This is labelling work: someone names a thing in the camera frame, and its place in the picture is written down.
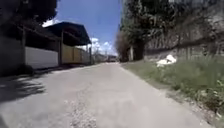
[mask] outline awning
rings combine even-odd
[[[66,45],[83,46],[91,44],[90,38],[83,25],[61,22],[46,28],[60,38],[62,38],[63,32],[63,43]]]

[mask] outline asphalt road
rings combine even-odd
[[[0,128],[211,128],[119,64],[2,80],[0,94]]]

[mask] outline building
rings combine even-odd
[[[91,62],[91,52],[87,46],[91,44],[91,41],[83,25],[61,22],[48,26],[47,29],[61,40],[59,50],[61,64],[87,64]],[[77,48],[78,46],[86,46],[86,51]]]
[[[0,76],[14,74],[24,65],[34,69],[59,65],[59,38],[35,21],[9,22],[1,30]]]

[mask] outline grass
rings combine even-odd
[[[148,82],[161,83],[150,82],[159,89],[180,91],[203,103],[208,109],[224,114],[224,61],[221,59],[180,60],[163,68],[157,68],[153,62],[144,61],[126,63],[123,66]]]

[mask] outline yellow wall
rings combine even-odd
[[[85,63],[82,60],[82,50],[76,47],[62,45],[62,63]]]
[[[72,47],[62,44],[62,63],[73,63]]]

